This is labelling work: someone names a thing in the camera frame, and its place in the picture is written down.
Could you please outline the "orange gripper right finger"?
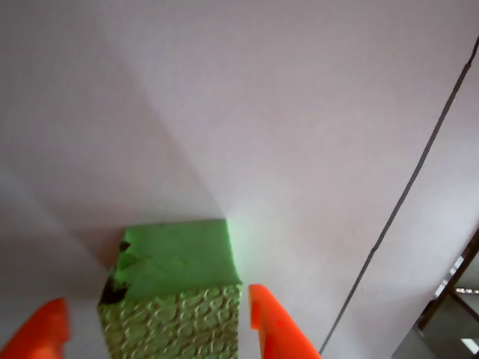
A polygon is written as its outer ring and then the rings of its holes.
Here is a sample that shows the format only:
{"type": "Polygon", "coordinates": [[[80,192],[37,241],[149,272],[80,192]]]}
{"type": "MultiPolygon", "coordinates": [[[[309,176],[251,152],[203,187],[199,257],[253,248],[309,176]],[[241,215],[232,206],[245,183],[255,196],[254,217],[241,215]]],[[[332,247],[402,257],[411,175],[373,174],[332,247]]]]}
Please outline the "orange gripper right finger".
{"type": "Polygon", "coordinates": [[[251,328],[258,332],[263,359],[321,359],[314,344],[301,331],[272,292],[261,284],[248,286],[251,328]]]}

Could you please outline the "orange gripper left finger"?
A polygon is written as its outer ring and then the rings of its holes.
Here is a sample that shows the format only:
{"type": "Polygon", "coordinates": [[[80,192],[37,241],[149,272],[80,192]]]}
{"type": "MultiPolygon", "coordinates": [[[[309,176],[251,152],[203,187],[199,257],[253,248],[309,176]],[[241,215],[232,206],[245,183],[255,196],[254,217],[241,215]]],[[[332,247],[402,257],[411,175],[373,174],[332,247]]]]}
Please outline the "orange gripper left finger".
{"type": "Polygon", "coordinates": [[[56,298],[28,318],[1,350],[1,359],[62,359],[70,339],[67,300],[56,298]]]}

